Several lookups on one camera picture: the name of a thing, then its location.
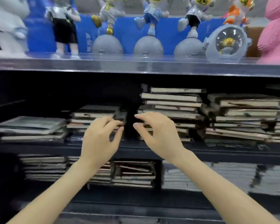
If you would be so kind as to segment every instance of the gray sphere base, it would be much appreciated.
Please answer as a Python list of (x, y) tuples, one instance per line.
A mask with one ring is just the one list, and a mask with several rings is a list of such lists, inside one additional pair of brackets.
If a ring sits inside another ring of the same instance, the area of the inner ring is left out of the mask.
[(93, 43), (92, 54), (123, 54), (123, 48), (116, 37), (100, 35)]
[(189, 56), (204, 56), (203, 43), (197, 38), (189, 37), (181, 41), (174, 49), (174, 56), (189, 57)]
[(134, 55), (153, 55), (153, 56), (163, 56), (164, 48), (160, 40), (154, 36), (145, 36), (140, 38), (135, 47)]

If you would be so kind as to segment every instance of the pink figurine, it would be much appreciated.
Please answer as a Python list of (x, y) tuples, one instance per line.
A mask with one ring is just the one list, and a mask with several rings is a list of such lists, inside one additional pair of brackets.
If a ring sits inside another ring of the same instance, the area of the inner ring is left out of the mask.
[(258, 64), (280, 65), (280, 0), (269, 0), (265, 17), (270, 22), (258, 40), (257, 46), (262, 51)]

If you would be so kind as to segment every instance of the gold boot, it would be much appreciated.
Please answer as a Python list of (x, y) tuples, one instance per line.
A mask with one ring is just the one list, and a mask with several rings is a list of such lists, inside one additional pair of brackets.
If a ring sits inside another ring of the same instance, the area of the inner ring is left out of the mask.
[(108, 35), (113, 35), (113, 28), (109, 26), (109, 27), (107, 28), (106, 34), (108, 34)]
[(96, 28), (99, 28), (102, 25), (102, 21), (101, 18), (97, 15), (92, 15), (91, 19), (94, 23), (94, 25), (96, 26)]

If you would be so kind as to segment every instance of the shelf panel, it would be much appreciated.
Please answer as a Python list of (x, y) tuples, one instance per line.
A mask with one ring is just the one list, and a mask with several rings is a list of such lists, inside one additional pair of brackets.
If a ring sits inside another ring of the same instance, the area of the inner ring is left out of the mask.
[[(17, 207), (23, 208), (49, 186), (29, 182), (23, 194), (15, 199)], [(280, 196), (252, 194), (251, 197), (272, 214), (280, 215)], [(63, 213), (221, 220), (200, 192), (96, 185), (89, 191), (82, 189)]]
[[(208, 147), (203, 142), (184, 143), (202, 161), (237, 162), (280, 165), (280, 144), (270, 144), (268, 150), (232, 149), (225, 147)], [(79, 156), (81, 143), (64, 144), (0, 144), (0, 153), (14, 154), (49, 154), (62, 156)], [(150, 150), (143, 141), (124, 140), (121, 142), (114, 159), (161, 159)]]
[(84, 55), (81, 60), (53, 60), (49, 54), (32, 56), (28, 59), (0, 59), (0, 70), (280, 77), (280, 65), (256, 64), (256, 58), (246, 58), (240, 64), (211, 64), (205, 58), (172, 56), (148, 58)]

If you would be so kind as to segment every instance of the person's left hand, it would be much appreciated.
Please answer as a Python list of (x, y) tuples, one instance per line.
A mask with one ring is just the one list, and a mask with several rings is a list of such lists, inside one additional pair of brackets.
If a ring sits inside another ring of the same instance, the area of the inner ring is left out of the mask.
[(120, 125), (122, 125), (121, 121), (110, 117), (95, 119), (84, 134), (78, 162), (95, 169), (100, 169), (106, 164), (118, 149), (124, 127), (121, 126), (117, 130), (112, 142), (110, 142), (110, 134)]

